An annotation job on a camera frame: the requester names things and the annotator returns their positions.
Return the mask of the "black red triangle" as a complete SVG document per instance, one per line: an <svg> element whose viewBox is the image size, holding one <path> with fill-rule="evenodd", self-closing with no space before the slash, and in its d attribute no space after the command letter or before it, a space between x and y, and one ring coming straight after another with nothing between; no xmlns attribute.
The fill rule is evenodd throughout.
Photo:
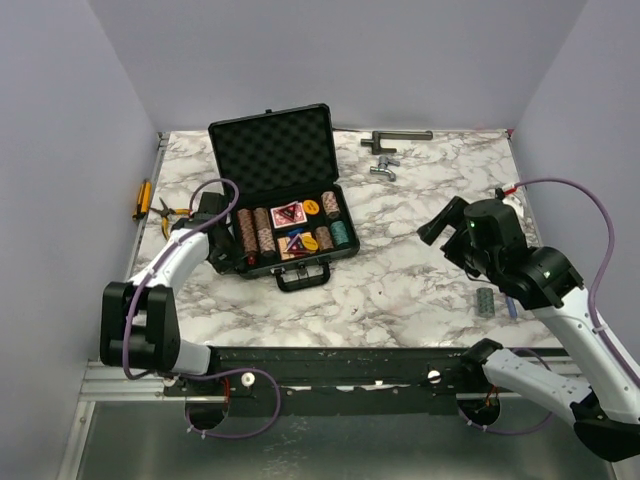
<svg viewBox="0 0 640 480"><path fill-rule="evenodd" d="M296 234L295 236L290 237L286 244L285 251L291 254L299 254L301 252L306 252L307 250L304 248L304 245L302 244L301 237L302 237L301 234Z"/></svg>

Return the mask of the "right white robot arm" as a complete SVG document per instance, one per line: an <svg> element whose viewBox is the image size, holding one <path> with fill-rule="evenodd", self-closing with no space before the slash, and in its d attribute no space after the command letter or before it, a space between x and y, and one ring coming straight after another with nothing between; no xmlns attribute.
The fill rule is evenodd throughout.
<svg viewBox="0 0 640 480"><path fill-rule="evenodd" d="M583 378L571 380L483 339L462 357L469 390L503 387L570 425L599 458L615 463L639 453L639 366L597 310L582 277L560 251L527 243L514 208L499 199L469 203L454 197L417 233L473 277L483 275L531 312L562 344Z"/></svg>

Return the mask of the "brown red chip stack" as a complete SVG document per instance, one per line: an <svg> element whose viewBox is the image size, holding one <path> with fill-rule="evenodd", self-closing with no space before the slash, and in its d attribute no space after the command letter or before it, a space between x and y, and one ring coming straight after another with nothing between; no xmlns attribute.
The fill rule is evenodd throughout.
<svg viewBox="0 0 640 480"><path fill-rule="evenodd" d="M320 226L315 229L314 233L320 251L331 250L334 248L332 236L328 227Z"/></svg>

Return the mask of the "black poker set case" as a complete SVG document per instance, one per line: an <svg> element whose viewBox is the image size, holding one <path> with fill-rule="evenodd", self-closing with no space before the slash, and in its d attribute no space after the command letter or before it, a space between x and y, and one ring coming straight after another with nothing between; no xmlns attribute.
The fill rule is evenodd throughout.
<svg viewBox="0 0 640 480"><path fill-rule="evenodd" d="M227 224L238 244L238 264L232 272L244 279L273 276L283 292L294 292L326 284L333 261L355 256L360 241L342 188L328 105L319 103L271 111L238 119L213 122L208 127L214 159L220 176L229 180L224 191L237 194L238 201ZM333 191L340 216L332 220L324 212L321 195ZM294 201L314 200L320 213L308 215L307 222L275 229L270 209ZM257 263L249 266L243 249L237 212L240 209L266 208L276 246L276 254L267 258L258 251ZM316 254L283 261L277 240L295 233L343 221L350 237L347 245Z"/></svg>

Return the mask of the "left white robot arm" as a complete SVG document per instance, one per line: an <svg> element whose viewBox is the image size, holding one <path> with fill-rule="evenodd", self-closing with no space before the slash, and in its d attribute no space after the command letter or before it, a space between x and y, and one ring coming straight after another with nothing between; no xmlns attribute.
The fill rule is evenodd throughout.
<svg viewBox="0 0 640 480"><path fill-rule="evenodd" d="M126 282L111 282L102 297L99 356L130 379L149 373L186 375L201 395L222 380L212 350L181 337L175 296L194 269L209 259L215 235L225 233L235 207L220 194L205 193L198 210L179 220L159 254Z"/></svg>

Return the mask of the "yellow round button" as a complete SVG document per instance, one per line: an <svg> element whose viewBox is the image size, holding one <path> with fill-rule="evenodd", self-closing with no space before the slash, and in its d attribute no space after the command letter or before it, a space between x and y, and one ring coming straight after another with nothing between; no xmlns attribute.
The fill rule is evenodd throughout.
<svg viewBox="0 0 640 480"><path fill-rule="evenodd" d="M311 236L302 236L302 244L307 251L315 252L319 249L317 241Z"/></svg>

